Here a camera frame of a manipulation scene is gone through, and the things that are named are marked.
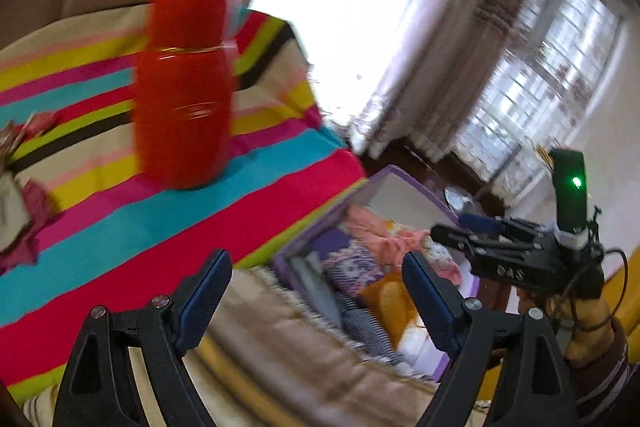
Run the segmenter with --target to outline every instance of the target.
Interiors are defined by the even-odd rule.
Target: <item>wall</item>
[[[626,18],[607,78],[586,121],[569,142],[584,152],[590,206],[602,208],[600,238],[627,256],[640,245],[640,9]],[[545,176],[510,212],[539,223],[554,219],[551,180]],[[609,276],[620,265],[611,257]]]

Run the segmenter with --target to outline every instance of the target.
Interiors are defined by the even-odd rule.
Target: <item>screw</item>
[[[100,317],[104,317],[104,314],[107,312],[107,308],[104,306],[96,306],[93,310],[91,310],[91,316],[94,319],[99,319]]]
[[[465,300],[465,306],[470,310],[478,311],[480,308],[482,308],[482,302],[471,297],[470,299]]]
[[[154,308],[164,308],[167,304],[169,304],[168,295],[157,295],[151,299],[151,305]]]
[[[531,317],[532,319],[535,320],[540,320],[542,317],[544,317],[545,314],[543,314],[542,310],[540,308],[531,308],[529,310],[529,317]]]

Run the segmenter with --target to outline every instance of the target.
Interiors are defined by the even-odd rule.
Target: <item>bed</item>
[[[92,306],[171,293],[209,253],[267,262],[364,172],[322,121],[290,26],[247,11],[238,32],[233,158],[207,187],[161,190],[139,172],[130,82],[147,6],[62,19],[0,52],[0,120],[55,110],[10,168],[58,208],[34,265],[0,277],[0,380],[19,403],[60,381]]]

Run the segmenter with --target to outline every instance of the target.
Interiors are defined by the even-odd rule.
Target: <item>sleeve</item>
[[[569,374],[575,391],[580,424],[588,427],[602,425],[619,406],[618,397],[628,385],[634,368],[629,366],[626,335],[617,319],[611,321],[614,341],[609,350],[586,367],[569,367]],[[607,426],[614,424],[607,421]]]

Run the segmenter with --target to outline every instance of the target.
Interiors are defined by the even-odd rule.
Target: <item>orange cushion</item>
[[[360,292],[360,297],[385,328],[396,349],[404,328],[418,314],[402,282],[402,276],[399,273],[388,273],[379,281],[366,286]]]
[[[629,280],[626,285],[625,298],[622,301],[616,317],[622,323],[626,333],[630,333],[640,321],[640,247],[629,258]],[[621,268],[604,285],[602,295],[613,308],[622,294],[624,270]]]

